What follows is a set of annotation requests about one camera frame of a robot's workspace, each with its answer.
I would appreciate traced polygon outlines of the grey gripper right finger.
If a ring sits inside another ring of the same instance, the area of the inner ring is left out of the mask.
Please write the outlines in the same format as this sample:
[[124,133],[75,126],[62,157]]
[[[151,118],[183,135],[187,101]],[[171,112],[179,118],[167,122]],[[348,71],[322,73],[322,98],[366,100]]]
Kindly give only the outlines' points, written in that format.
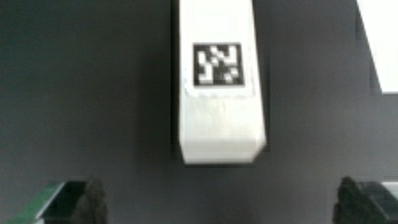
[[398,224],[398,181],[341,179],[332,224]]

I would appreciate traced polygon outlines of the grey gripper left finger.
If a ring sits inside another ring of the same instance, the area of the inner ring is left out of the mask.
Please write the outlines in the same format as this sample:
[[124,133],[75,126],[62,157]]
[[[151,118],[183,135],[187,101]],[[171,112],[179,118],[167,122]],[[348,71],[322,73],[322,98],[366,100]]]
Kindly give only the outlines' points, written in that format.
[[5,224],[108,224],[101,180],[51,182]]

